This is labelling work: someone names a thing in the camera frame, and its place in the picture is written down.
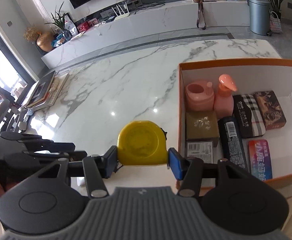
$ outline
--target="wall outlet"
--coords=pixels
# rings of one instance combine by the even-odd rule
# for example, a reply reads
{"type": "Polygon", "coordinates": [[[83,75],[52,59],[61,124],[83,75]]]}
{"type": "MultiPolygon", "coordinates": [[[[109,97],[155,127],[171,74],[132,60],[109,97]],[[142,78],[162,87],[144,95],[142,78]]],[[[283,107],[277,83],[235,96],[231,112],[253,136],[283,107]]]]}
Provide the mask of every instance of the wall outlet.
{"type": "Polygon", "coordinates": [[[287,7],[288,7],[289,9],[292,9],[292,3],[288,2],[288,3],[287,3],[287,7]]]}

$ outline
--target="woven bag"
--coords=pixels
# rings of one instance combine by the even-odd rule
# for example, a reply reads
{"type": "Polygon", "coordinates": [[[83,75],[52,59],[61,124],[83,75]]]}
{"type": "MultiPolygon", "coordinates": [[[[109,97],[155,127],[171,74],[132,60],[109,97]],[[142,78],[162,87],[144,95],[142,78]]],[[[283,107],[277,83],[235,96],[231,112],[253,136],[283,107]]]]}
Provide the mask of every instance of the woven bag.
{"type": "Polygon", "coordinates": [[[278,18],[278,15],[276,14],[276,12],[271,12],[271,31],[273,33],[282,33],[282,26],[281,26],[281,20],[278,18]]]}

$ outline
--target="black bottle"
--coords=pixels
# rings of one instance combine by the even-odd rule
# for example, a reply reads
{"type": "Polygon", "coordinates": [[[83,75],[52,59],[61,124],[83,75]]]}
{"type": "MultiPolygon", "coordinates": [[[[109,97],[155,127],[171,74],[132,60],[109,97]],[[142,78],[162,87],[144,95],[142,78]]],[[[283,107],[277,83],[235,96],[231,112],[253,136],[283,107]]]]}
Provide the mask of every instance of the black bottle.
{"type": "Polygon", "coordinates": [[[218,121],[224,158],[249,172],[240,129],[236,119],[228,116],[218,121]]]}

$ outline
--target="white marble tabletop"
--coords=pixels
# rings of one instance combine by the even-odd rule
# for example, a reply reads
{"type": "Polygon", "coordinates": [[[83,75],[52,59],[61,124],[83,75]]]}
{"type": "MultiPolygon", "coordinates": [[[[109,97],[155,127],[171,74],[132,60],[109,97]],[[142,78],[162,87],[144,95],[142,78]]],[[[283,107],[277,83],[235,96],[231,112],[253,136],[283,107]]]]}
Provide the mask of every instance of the white marble tabletop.
{"type": "MultiPolygon", "coordinates": [[[[178,64],[226,58],[280,58],[264,40],[192,41],[141,49],[80,66],[54,106],[36,112],[31,127],[44,138],[73,142],[88,155],[117,145],[121,129],[150,120],[167,131],[167,148],[178,144],[178,64]]],[[[172,186],[165,166],[124,167],[107,180],[114,186],[172,186]]]]}

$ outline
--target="pink plastic holder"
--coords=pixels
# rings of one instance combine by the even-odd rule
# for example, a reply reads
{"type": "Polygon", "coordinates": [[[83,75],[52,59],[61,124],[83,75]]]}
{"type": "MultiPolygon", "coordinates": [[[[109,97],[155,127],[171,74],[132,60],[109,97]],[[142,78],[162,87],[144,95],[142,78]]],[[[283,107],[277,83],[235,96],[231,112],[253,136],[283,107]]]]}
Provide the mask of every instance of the pink plastic holder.
{"type": "Polygon", "coordinates": [[[210,111],[214,105],[212,82],[197,80],[186,86],[188,108],[192,111],[210,111]]]}

